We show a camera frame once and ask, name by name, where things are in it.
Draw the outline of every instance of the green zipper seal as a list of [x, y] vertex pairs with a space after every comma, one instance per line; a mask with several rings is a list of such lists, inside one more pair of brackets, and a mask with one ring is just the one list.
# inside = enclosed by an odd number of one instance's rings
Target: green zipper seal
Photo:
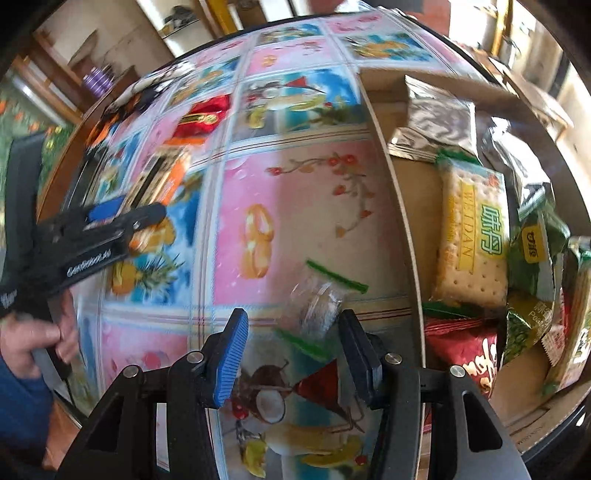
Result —
[[365, 283], [360, 283], [358, 281], [353, 281], [348, 278], [345, 278], [342, 275], [332, 272], [328, 268], [316, 263], [314, 260], [306, 260], [306, 265], [308, 265], [312, 270], [316, 270], [322, 273], [323, 275], [326, 275], [327, 277], [331, 278], [332, 280], [342, 283], [343, 285], [351, 288], [352, 290], [357, 290], [359, 293], [365, 294], [369, 289], [369, 286], [367, 286]]

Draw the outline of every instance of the cardboard box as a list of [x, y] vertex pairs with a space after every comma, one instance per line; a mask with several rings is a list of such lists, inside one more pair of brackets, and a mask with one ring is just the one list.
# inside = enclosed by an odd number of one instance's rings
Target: cardboard box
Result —
[[[570, 169], [548, 133], [517, 96], [500, 87], [462, 77], [412, 70], [362, 69], [359, 77], [362, 100], [369, 116], [368, 126], [392, 177], [392, 194], [400, 207], [399, 225], [408, 235], [403, 242], [409, 249], [406, 260], [408, 276], [412, 279], [409, 302], [413, 310], [420, 310], [421, 298], [430, 297], [434, 283], [443, 194], [435, 166], [392, 159], [388, 154], [387, 141], [394, 129], [406, 122], [406, 74], [446, 89], [458, 98], [474, 101], [479, 138], [491, 116], [509, 119], [512, 132], [528, 143], [550, 177], [557, 213], [567, 222], [573, 235], [591, 235], [589, 212]], [[420, 312], [415, 316], [422, 322]], [[424, 346], [422, 333], [421, 345]], [[538, 344], [497, 374], [491, 404], [520, 452], [527, 451], [550, 434], [591, 390], [591, 368], [586, 368], [575, 385], [552, 398], [543, 398], [541, 387], [549, 366]], [[426, 434], [421, 441], [419, 476], [423, 476], [428, 467], [429, 451], [430, 434]]]

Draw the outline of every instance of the red package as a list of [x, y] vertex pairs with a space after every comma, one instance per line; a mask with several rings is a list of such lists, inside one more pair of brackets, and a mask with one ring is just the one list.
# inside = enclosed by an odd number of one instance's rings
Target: red package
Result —
[[201, 102], [194, 103], [189, 113], [226, 112], [230, 108], [230, 94], [218, 95]]
[[230, 95], [217, 97], [195, 103], [178, 122], [168, 144], [203, 144], [206, 135], [213, 132], [219, 123], [226, 118], [230, 108]]
[[491, 320], [428, 320], [425, 341], [449, 367], [461, 365], [491, 397], [496, 376], [496, 324]]

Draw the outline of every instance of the yellow cracker package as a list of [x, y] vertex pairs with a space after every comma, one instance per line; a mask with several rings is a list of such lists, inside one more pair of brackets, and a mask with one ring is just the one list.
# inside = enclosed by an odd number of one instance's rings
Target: yellow cracker package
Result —
[[443, 228], [432, 300], [504, 307], [509, 212], [501, 173], [467, 161], [437, 161]]

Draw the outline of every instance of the table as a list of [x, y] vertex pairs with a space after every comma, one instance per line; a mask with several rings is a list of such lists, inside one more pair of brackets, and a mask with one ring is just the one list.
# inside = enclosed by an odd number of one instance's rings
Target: table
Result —
[[[319, 358], [274, 325], [307, 258], [369, 285], [348, 301], [368, 330], [387, 338], [410, 320], [404, 278], [384, 268], [402, 252], [355, 74], [404, 67], [485, 80], [387, 11], [273, 25], [182, 60], [195, 72], [104, 140], [111, 166], [96, 181], [108, 188], [92, 200], [125, 192], [195, 101], [230, 93], [230, 115], [194, 152], [156, 248], [125, 262], [118, 288], [108, 273], [77, 286], [76, 406], [89, 411], [128, 364], [160, 368], [200, 348], [241, 306], [251, 332], [239, 383], [258, 395], [209, 411], [220, 478], [352, 479], [367, 468], [380, 413], [353, 395], [338, 342]], [[160, 409], [162, 467], [164, 418]], [[339, 461], [318, 456], [341, 448]]]

